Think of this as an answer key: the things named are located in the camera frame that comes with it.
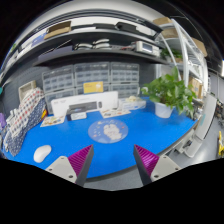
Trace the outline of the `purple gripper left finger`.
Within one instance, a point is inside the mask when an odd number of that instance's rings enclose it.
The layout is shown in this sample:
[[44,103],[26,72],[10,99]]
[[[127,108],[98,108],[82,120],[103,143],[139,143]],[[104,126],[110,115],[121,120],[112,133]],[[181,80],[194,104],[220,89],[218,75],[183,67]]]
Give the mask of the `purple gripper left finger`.
[[46,171],[78,186],[84,186],[93,155],[93,146],[89,145],[69,157],[60,156],[46,168]]

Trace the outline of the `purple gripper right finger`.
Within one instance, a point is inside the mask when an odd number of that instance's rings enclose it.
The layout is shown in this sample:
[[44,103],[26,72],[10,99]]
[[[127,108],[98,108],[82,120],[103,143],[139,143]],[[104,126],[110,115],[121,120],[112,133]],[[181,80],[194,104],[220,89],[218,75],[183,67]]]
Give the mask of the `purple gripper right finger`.
[[158,156],[141,146],[134,145],[133,154],[143,185],[180,170],[180,167],[167,155]]

